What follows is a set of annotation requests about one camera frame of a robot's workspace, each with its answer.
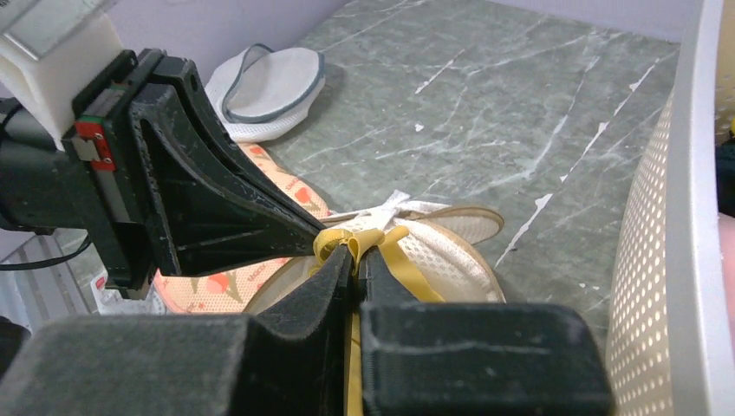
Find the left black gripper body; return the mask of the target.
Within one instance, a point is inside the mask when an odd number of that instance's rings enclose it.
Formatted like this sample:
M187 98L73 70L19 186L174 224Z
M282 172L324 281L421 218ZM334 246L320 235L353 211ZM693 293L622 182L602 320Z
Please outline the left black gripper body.
M73 172L68 190L107 271L109 289L148 290L155 271L130 107L164 55L160 49L126 49L71 101L74 125L62 140Z

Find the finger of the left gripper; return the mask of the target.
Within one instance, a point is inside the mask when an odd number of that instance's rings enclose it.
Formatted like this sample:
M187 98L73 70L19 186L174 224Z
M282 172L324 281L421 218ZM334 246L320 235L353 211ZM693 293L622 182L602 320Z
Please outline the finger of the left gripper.
M238 148L205 98L193 61L165 55L152 73L152 129L214 211L303 216Z
M146 227L159 270L168 276L206 276L277 257L309 252L322 222L303 216L216 212L203 202L152 129L152 86L142 88L130 120L151 209Z

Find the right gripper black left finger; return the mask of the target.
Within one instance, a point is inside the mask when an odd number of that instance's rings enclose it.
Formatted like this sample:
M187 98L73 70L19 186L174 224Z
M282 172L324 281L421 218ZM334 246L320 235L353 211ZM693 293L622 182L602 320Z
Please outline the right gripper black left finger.
M336 249L260 315L88 315L41 328L4 415L341 415L353 259Z

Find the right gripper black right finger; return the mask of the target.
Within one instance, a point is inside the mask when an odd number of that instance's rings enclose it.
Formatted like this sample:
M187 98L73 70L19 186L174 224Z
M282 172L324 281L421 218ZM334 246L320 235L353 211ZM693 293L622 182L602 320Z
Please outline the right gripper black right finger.
M548 303L364 302L366 415L610 415L587 323Z

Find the mustard yellow bra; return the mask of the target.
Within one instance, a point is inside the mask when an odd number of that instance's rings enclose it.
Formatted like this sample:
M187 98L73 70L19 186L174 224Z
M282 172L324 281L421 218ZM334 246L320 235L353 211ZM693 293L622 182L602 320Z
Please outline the mustard yellow bra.
M321 231L313 243L317 265L315 274L339 248L351 258L348 280L348 306L351 308L345 353L346 415L362 415L361 305L364 302L443 302L417 265L401 248L409 236L405 226L390 231L368 229Z

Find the white mesh laundry bag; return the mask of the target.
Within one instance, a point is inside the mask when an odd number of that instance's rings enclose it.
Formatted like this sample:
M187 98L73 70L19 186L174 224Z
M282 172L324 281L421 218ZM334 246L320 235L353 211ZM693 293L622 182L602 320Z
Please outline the white mesh laundry bag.
M498 280L475 245L504 228L496 211L476 205L444 205L395 191L381 205L332 214L322 220L329 229L389 232L408 229L399 246L449 302L505 302Z

